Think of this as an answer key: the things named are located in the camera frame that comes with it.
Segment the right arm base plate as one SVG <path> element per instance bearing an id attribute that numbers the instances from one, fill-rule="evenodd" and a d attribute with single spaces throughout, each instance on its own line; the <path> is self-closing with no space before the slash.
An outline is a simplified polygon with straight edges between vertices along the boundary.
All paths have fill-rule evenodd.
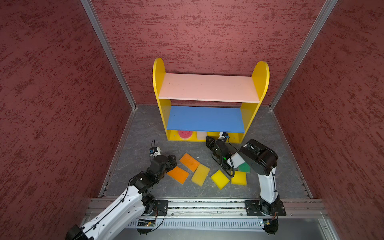
<path id="1" fill-rule="evenodd" d="M 264 200 L 246 200 L 244 203 L 247 216 L 285 217 L 287 215 L 283 202 L 280 199 L 276 199 L 271 204 Z"/>

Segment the round pink smiley sponge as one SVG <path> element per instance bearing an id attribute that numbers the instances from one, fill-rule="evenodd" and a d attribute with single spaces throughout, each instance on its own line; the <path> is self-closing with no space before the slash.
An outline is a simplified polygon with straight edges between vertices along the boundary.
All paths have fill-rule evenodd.
<path id="1" fill-rule="evenodd" d="M 182 140 L 188 140 L 193 136 L 193 131 L 178 131 L 178 134 Z"/>

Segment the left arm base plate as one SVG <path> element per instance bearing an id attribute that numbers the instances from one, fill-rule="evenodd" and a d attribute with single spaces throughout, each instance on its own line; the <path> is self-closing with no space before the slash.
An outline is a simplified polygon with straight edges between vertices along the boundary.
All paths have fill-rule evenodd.
<path id="1" fill-rule="evenodd" d="M 144 216 L 166 216 L 169 200 L 152 200 L 146 206 Z"/>

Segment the white sponge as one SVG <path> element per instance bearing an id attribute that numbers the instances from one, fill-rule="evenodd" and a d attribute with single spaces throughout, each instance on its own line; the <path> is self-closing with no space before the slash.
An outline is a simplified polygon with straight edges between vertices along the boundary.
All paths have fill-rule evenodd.
<path id="1" fill-rule="evenodd" d="M 205 141 L 207 136 L 207 132 L 197 132 L 197 140 Z"/>

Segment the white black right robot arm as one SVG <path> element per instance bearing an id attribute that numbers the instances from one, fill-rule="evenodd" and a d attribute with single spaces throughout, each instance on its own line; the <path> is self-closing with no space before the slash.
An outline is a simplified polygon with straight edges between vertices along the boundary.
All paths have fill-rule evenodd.
<path id="1" fill-rule="evenodd" d="M 278 160 L 276 152 L 255 139 L 250 139 L 232 154 L 228 150 L 227 143 L 229 143 L 229 137 L 221 136 L 218 139 L 206 137 L 206 147 L 212 152 L 213 159 L 229 177 L 234 179 L 236 176 L 234 160 L 240 160 L 241 164 L 248 164 L 258 174 L 261 213 L 265 216 L 276 214 L 280 203 L 275 178 Z"/>

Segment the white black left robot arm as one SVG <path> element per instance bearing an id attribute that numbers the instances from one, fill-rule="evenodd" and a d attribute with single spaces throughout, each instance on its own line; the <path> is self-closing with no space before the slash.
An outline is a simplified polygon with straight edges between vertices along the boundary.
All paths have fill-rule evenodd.
<path id="1" fill-rule="evenodd" d="M 71 227 L 65 239 L 114 239 L 130 222 L 151 213 L 155 204 L 155 197 L 150 194 L 151 189 L 176 166 L 174 155 L 156 155 L 147 170 L 131 178 L 126 190 L 113 203 L 82 227 Z"/>

